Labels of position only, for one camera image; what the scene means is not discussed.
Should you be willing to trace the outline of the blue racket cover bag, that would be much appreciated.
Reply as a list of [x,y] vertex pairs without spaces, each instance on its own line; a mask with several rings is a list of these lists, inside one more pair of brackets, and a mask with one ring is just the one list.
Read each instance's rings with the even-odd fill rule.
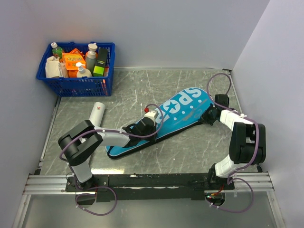
[[213,102],[206,91],[196,87],[186,88],[161,104],[160,108],[155,109],[158,112],[156,118],[158,132],[154,141],[143,139],[137,145],[128,148],[108,146],[107,155],[111,159],[118,159],[201,124],[200,117],[211,105]]

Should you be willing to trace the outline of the white shuttlecock tube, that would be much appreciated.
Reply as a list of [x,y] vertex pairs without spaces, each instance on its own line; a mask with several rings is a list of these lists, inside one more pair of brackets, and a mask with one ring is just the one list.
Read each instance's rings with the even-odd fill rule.
[[97,127],[101,126],[102,118],[105,112],[105,105],[101,102],[95,102],[91,111],[89,121]]

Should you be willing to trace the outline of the blue plastic basket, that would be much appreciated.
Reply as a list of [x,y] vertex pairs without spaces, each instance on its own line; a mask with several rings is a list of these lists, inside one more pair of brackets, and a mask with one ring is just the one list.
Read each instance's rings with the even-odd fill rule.
[[47,78],[45,65],[48,57],[53,56],[52,47],[48,44],[40,61],[36,79],[43,81],[56,95],[60,97],[110,96],[114,78],[115,44],[113,42],[98,42],[98,47],[108,50],[106,66],[108,76],[90,78]]

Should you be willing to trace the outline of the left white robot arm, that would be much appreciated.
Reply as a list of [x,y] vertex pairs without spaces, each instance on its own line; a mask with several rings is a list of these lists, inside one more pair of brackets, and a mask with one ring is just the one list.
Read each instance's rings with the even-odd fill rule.
[[99,146],[133,147],[142,140],[155,140],[158,130],[157,123],[148,117],[119,130],[100,128],[84,120],[59,138],[60,159],[74,173],[76,187],[88,191],[96,186],[96,181],[87,159]]

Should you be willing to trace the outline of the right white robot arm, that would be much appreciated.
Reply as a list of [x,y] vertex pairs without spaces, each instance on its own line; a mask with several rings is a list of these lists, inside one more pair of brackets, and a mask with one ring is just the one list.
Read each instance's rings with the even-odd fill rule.
[[228,95],[215,95],[199,121],[209,125],[218,121],[232,132],[228,155],[209,169],[207,183],[212,189],[220,188],[236,172],[265,161],[266,127],[229,108]]

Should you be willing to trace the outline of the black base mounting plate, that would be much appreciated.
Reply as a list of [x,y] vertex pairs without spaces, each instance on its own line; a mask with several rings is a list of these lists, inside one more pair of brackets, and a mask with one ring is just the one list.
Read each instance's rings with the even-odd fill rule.
[[97,202],[115,200],[204,200],[212,191],[234,190],[227,179],[210,177],[207,173],[177,174],[98,174],[88,184],[76,184],[68,177],[66,192],[96,193]]

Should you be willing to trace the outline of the black green box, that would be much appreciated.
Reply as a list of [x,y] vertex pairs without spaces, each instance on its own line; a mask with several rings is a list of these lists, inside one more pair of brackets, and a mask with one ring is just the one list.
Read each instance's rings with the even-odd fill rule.
[[108,50],[102,47],[98,48],[98,56],[96,58],[93,76],[94,77],[103,77],[105,73],[105,67],[107,63]]

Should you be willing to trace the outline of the beige pump bottle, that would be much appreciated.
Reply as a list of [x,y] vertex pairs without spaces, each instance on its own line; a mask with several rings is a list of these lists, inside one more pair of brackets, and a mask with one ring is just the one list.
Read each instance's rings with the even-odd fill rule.
[[76,74],[77,78],[92,77],[90,70],[85,68],[85,64],[82,64],[81,62],[77,62],[76,67],[78,68],[78,72]]

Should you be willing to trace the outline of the grey pump bottle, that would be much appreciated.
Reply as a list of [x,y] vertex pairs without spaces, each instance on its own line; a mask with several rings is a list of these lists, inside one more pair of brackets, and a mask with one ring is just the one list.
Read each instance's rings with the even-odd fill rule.
[[85,55],[85,60],[86,60],[86,68],[91,72],[93,75],[94,67],[95,67],[95,62],[97,58],[97,44],[96,43],[90,43],[88,44],[88,51]]

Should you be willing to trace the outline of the orange snack packet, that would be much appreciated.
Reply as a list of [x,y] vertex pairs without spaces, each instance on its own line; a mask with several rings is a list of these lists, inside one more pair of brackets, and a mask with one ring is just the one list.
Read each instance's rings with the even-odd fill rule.
[[78,49],[74,48],[69,53],[63,53],[63,63],[68,71],[77,71],[78,67],[76,64],[81,63],[81,66],[86,66],[85,55]]

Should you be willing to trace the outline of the beige cloth bag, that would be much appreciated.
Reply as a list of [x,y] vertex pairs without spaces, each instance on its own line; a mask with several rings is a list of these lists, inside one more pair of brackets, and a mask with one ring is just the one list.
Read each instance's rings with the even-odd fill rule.
[[46,78],[67,78],[68,72],[63,62],[59,61],[59,58],[51,56],[47,58],[45,65]]

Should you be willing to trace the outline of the green drink bottle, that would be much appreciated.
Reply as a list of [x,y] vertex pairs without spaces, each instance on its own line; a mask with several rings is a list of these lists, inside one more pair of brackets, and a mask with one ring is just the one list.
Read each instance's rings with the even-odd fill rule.
[[56,42],[51,43],[53,56],[61,59],[64,53],[63,49]]

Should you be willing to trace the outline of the aluminium rail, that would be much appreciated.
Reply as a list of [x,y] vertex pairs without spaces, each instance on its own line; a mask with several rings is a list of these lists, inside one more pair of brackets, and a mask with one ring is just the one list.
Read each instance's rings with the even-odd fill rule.
[[[56,195],[67,194],[65,191],[68,175],[30,175],[23,190],[24,195]],[[249,191],[248,186],[241,181],[250,184],[254,192],[274,191],[270,175],[267,172],[239,172],[236,178],[236,192]]]

